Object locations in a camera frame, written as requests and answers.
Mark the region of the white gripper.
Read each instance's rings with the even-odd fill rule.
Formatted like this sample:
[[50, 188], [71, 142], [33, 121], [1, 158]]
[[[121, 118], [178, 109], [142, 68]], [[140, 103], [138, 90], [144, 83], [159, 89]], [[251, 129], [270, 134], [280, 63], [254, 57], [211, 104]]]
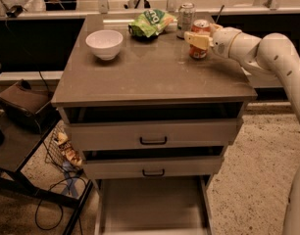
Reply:
[[235, 38], [241, 33], [240, 29], [233, 27], [222, 27], [219, 24], [210, 24], [213, 36], [209, 32], [192, 32], [184, 33], [184, 40], [199, 49], [207, 50], [212, 46], [214, 53], [223, 58], [236, 59], [236, 48], [233, 46]]

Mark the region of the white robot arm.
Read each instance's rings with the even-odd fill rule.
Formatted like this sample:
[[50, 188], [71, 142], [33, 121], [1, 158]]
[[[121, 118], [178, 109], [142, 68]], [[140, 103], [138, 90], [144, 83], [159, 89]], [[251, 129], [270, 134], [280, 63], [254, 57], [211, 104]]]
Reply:
[[[281, 33], [263, 38], [213, 23], [209, 32], [184, 34], [187, 43], [237, 61], [258, 77], [275, 77], [282, 85], [300, 123], [300, 57], [291, 40]], [[300, 235], [300, 166], [288, 195], [282, 235]]]

